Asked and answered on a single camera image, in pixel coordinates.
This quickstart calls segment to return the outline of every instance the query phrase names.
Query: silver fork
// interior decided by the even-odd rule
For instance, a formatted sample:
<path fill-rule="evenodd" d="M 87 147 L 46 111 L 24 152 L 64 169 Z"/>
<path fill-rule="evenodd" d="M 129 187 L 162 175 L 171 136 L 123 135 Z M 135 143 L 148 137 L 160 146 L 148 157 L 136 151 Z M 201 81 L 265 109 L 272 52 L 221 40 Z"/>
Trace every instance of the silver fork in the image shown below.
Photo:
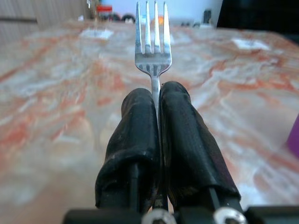
<path fill-rule="evenodd" d="M 157 6 L 157 1 L 155 1 L 155 47 L 154 47 L 154 53 L 152 53 L 151 41 L 150 41 L 150 10 L 149 10 L 149 2 L 146 1 L 145 53 L 144 54 L 142 53 L 139 2 L 137 2 L 135 65 L 140 71 L 148 74 L 151 78 L 151 93 L 154 99 L 157 117 L 159 111 L 159 93 L 160 93 L 159 77 L 162 73 L 166 72 L 170 68 L 171 63 L 172 63 L 172 58 L 171 58 L 171 47 L 170 47 L 170 32 L 169 32 L 168 11 L 167 11 L 166 2 L 164 2 L 164 51 L 162 53 L 160 49 L 158 6 Z"/>

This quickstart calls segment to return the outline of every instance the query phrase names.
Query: black object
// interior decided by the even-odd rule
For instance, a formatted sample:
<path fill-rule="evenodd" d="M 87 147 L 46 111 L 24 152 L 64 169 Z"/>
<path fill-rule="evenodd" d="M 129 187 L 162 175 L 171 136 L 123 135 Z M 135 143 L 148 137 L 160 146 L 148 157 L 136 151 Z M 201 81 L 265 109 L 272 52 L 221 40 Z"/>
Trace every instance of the black object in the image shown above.
<path fill-rule="evenodd" d="M 223 0 L 218 27 L 269 30 L 299 43 L 299 1 Z"/>
<path fill-rule="evenodd" d="M 96 180 L 96 206 L 146 212 L 160 179 L 158 127 L 151 93 L 145 89 L 131 91 L 122 103 L 121 116 Z"/>
<path fill-rule="evenodd" d="M 159 103 L 162 151 L 151 93 L 133 90 L 122 103 L 121 122 L 96 180 L 99 209 L 71 210 L 64 224 L 140 224 L 142 214 L 153 205 L 160 182 L 166 184 L 178 224 L 215 224 L 214 211 L 221 207 L 243 213 L 239 192 L 217 143 L 192 106 L 187 90 L 179 83 L 167 82 Z M 250 207 L 244 216 L 248 224 L 298 224 L 299 207 Z"/>
<path fill-rule="evenodd" d="M 121 18 L 121 21 L 126 22 L 126 20 L 131 20 L 133 23 L 135 23 L 135 17 L 131 14 L 124 14 L 124 16 Z"/>
<path fill-rule="evenodd" d="M 204 11 L 204 23 L 209 23 L 210 19 L 212 17 L 212 10 L 211 9 L 207 9 Z"/>
<path fill-rule="evenodd" d="M 229 203 L 241 210 L 237 187 L 187 90 L 176 82 L 165 83 L 160 108 L 165 176 L 174 209 L 204 206 L 215 210 Z"/>

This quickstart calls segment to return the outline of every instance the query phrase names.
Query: wall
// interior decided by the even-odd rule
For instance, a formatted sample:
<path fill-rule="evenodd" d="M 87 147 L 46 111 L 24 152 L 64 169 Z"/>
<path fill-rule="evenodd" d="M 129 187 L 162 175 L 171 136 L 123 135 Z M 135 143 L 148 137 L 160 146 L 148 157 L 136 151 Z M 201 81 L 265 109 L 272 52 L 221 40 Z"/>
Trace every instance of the wall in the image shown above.
<path fill-rule="evenodd" d="M 120 15 L 131 13 L 135 15 L 136 0 L 102 0 L 102 4 L 113 6 L 113 10 Z M 141 14 L 145 14 L 145 0 L 140 0 Z M 163 2 L 158 0 L 159 14 L 163 15 Z M 167 0 L 169 18 L 191 18 L 202 22 L 206 9 L 212 10 L 213 24 L 217 24 L 222 0 Z M 150 16 L 154 17 L 154 0 L 149 1 Z"/>

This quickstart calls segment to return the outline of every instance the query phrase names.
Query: marble table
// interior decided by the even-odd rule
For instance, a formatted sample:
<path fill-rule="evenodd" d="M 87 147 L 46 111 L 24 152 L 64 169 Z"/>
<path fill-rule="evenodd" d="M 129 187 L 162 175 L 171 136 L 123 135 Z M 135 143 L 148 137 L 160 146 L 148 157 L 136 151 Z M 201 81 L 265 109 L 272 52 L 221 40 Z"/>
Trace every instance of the marble table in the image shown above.
<path fill-rule="evenodd" d="M 94 207 L 94 183 L 131 90 L 135 27 L 104 23 L 109 39 L 68 22 L 0 49 L 0 223 L 60 223 Z M 299 113 L 299 47 L 269 32 L 172 27 L 175 80 L 216 138 L 248 205 L 298 204 L 299 158 L 285 142 Z M 232 40 L 262 41 L 241 49 Z"/>

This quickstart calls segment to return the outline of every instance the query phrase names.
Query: fork handle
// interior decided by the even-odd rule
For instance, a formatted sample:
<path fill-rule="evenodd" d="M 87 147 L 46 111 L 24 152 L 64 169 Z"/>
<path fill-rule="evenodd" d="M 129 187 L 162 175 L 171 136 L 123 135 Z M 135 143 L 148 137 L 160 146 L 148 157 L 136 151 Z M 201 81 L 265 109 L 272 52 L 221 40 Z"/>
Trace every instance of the fork handle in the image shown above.
<path fill-rule="evenodd" d="M 151 94 L 154 99 L 155 109 L 156 109 L 156 116 L 158 117 L 159 111 L 159 94 L 160 94 L 160 79 L 159 77 L 152 77 L 151 78 Z"/>

